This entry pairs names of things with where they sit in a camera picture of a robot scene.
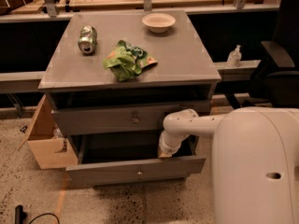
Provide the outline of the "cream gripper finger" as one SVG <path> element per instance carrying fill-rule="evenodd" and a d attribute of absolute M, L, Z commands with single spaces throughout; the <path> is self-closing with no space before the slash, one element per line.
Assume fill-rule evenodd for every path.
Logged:
<path fill-rule="evenodd" d="M 165 158 L 171 158 L 172 154 L 167 154 L 163 151 L 161 151 L 160 149 L 158 149 L 158 158 L 160 159 L 165 159 Z"/>

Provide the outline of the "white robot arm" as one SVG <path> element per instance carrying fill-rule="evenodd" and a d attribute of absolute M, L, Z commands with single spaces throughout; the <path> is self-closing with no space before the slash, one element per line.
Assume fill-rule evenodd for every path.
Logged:
<path fill-rule="evenodd" d="M 159 148 L 175 154 L 190 135 L 211 134 L 216 224 L 299 224 L 295 168 L 299 109 L 250 106 L 200 117 L 164 118 Z"/>

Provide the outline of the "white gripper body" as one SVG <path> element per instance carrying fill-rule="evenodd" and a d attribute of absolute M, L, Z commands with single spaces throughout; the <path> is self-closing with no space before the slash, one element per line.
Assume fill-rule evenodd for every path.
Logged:
<path fill-rule="evenodd" d="M 159 138 L 158 149 L 167 154 L 176 154 L 181 147 L 181 143 L 188 137 L 187 134 L 173 134 L 162 131 Z"/>

